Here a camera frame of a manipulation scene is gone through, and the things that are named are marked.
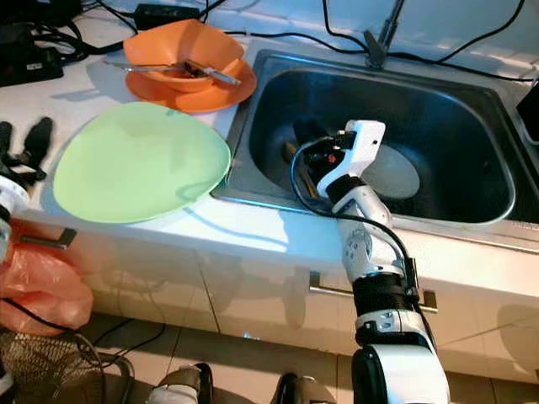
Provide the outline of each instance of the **tiled floor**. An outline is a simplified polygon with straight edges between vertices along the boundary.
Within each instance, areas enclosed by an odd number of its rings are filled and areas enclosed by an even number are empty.
[[[93,341],[121,321],[119,317],[94,315],[83,332]],[[155,335],[160,327],[150,322],[130,322],[104,338],[99,350],[115,352],[130,347]],[[127,354],[127,358],[133,363],[136,376],[130,404],[143,403],[152,385],[169,371],[196,362],[210,364],[217,404],[270,403],[278,379],[288,371],[314,376],[328,387],[339,404],[353,402],[350,357],[310,349],[167,327],[161,337]],[[453,403],[539,404],[539,385],[459,374],[448,374],[448,379]]]

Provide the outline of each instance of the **stainless steel sink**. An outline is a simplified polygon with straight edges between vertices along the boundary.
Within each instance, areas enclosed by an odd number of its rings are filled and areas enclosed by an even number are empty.
[[[292,124],[311,118],[334,133],[347,120],[380,120],[382,144],[419,175],[409,197],[380,194],[397,226],[459,237],[456,228],[499,234],[486,225],[501,220],[539,223],[537,185],[493,90],[274,50],[260,51],[254,70],[259,86],[238,109],[227,139],[232,169],[214,196],[302,210],[282,156],[286,141],[298,142]]]

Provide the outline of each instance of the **metal utensil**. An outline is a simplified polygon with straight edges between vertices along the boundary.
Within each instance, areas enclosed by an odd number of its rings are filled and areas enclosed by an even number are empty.
[[[116,61],[103,61],[109,66],[118,67],[125,72],[170,72],[180,71],[189,75],[190,77],[204,77],[210,76],[227,84],[234,86],[240,85],[242,82],[234,77],[228,76],[225,73],[219,72],[213,67],[201,65],[200,63],[192,60],[181,61],[173,63],[171,65],[133,65],[131,63],[119,63]]]
[[[292,160],[292,158],[297,152],[297,146],[287,141],[283,144],[283,148],[281,152],[282,152],[282,156],[285,162],[290,164],[290,161]],[[303,166],[300,166],[298,168],[298,172],[300,174],[300,177],[303,180],[303,183],[307,187],[307,192],[309,193],[309,195],[311,195],[312,198],[320,198],[320,195],[318,194],[318,191],[317,191],[317,187],[314,184],[314,182],[311,180],[311,177],[309,176],[307,169]]]
[[[186,68],[185,63],[173,63],[172,65],[132,65],[130,63],[119,63],[117,61],[103,61],[105,65],[118,67],[126,72],[170,72],[179,70],[181,72],[190,73],[189,68]]]
[[[219,72],[217,69],[214,69],[213,67],[202,65],[197,61],[186,59],[185,63],[195,69],[198,69],[204,72],[210,77],[216,78],[217,80],[221,80],[222,82],[226,82],[228,84],[232,84],[233,86],[239,86],[242,83],[240,80],[237,80],[235,77],[228,76],[227,74]]]

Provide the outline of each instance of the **orange plastic bag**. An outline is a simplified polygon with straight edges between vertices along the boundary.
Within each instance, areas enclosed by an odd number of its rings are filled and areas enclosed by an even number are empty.
[[[11,298],[40,318],[79,328],[89,320],[93,296],[76,269],[50,248],[14,243],[0,267],[0,297]],[[0,323],[15,332],[61,333],[0,300]]]

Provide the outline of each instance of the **orange bowl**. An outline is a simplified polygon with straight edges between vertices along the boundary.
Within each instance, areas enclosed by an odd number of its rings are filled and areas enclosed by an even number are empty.
[[[170,65],[191,59],[229,76],[238,70],[242,46],[221,30],[196,19],[161,25],[124,40],[124,52],[134,65]],[[144,72],[176,91],[196,93],[214,82],[211,77],[186,77],[182,72]]]

